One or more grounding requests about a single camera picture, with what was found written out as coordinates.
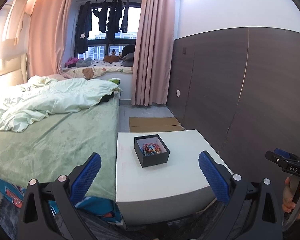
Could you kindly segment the black jewelry box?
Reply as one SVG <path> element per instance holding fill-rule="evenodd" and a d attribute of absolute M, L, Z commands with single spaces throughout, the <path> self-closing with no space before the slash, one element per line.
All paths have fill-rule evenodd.
<path fill-rule="evenodd" d="M 134 138 L 134 150 L 142 168 L 167 163 L 170 150 L 158 134 Z"/>

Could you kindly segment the white bedside table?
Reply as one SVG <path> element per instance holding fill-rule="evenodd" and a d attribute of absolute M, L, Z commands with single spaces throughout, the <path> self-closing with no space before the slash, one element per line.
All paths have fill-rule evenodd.
<path fill-rule="evenodd" d="M 141 167 L 134 150 L 140 133 L 117 136 L 116 203 L 127 226 L 182 218 L 205 209 L 215 195 L 198 165 L 199 154 L 222 158 L 197 130 L 161 132 L 167 163 Z"/>

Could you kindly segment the floral window seat quilt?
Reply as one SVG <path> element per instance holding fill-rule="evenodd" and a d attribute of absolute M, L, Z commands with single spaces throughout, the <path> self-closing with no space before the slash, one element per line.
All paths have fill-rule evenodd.
<path fill-rule="evenodd" d="M 63 72 L 74 78 L 85 78 L 87 80 L 101 77 L 106 73 L 124 73 L 132 74 L 133 67 L 125 67 L 122 61 L 106 62 L 102 60 L 93 60 L 87 67 L 66 67 Z"/>

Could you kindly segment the pale green duvet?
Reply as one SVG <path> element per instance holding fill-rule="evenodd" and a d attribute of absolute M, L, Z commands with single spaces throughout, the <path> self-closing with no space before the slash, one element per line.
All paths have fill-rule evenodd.
<path fill-rule="evenodd" d="M 0 91 L 0 131 L 21 133 L 50 115 L 76 113 L 120 92 L 114 82 L 100 79 L 52 79 L 34 76 L 22 85 Z"/>

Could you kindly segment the hanging dark clothes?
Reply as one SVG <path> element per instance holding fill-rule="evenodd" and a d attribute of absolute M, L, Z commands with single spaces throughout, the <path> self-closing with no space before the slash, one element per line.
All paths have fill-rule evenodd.
<path fill-rule="evenodd" d="M 115 40 L 115 34 L 128 32 L 129 1 L 112 0 L 101 4 L 87 1 L 80 7 L 76 30 L 75 52 L 83 54 L 88 49 L 89 33 L 93 28 L 93 16 L 98 18 L 98 29 L 106 34 L 110 41 Z"/>

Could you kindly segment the pink curtain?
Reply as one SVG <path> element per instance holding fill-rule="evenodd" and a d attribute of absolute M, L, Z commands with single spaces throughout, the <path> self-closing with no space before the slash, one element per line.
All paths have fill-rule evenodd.
<path fill-rule="evenodd" d="M 165 104 L 174 42 L 175 0 L 142 0 L 131 104 Z"/>
<path fill-rule="evenodd" d="M 29 77 L 61 74 L 72 0 L 36 0 L 29 28 Z"/>

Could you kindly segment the green tissue pack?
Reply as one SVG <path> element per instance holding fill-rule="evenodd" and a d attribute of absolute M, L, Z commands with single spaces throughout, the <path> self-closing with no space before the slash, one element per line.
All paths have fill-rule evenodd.
<path fill-rule="evenodd" d="M 115 83 L 115 84 L 119 85 L 121 80 L 120 80 L 119 78 L 111 78 L 111 79 L 109 79 L 108 81 L 110 81 L 110 82 L 112 82 L 112 83 Z"/>

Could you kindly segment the pink curtain left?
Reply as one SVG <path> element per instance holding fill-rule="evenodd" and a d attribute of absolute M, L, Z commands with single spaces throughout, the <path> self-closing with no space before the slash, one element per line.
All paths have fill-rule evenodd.
<path fill-rule="evenodd" d="M 61 74 L 72 0 L 36 0 L 29 28 L 29 77 Z"/>

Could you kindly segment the flattened cardboard sheet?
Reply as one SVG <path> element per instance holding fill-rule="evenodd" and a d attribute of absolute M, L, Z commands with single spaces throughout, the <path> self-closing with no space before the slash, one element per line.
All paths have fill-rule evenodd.
<path fill-rule="evenodd" d="M 175 117 L 169 118 L 129 118 L 129 131 L 132 133 L 183 131 Z"/>

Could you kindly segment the bed with green blanket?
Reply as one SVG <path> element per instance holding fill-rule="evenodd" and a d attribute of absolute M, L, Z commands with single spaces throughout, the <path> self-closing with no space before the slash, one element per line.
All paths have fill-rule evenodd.
<path fill-rule="evenodd" d="M 95 152 L 101 156 L 101 169 L 76 207 L 106 222 L 119 222 L 115 203 L 119 95 L 105 96 L 96 106 L 76 113 L 50 115 L 21 133 L 0 131 L 2 203 L 18 212 L 31 179 L 54 181 Z"/>

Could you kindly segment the pink curtain right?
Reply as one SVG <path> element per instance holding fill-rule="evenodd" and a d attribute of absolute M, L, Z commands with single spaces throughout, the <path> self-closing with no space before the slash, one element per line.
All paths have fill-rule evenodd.
<path fill-rule="evenodd" d="M 131 104 L 165 104 L 174 42 L 175 0 L 142 0 Z"/>

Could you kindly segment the dark wood wall panel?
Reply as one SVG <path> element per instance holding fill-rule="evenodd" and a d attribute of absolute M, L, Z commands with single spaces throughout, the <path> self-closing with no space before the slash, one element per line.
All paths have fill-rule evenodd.
<path fill-rule="evenodd" d="M 300 33 L 244 27 L 176 39 L 167 106 L 230 170 L 269 178 L 282 200 L 287 175 L 265 153 L 300 156 Z"/>

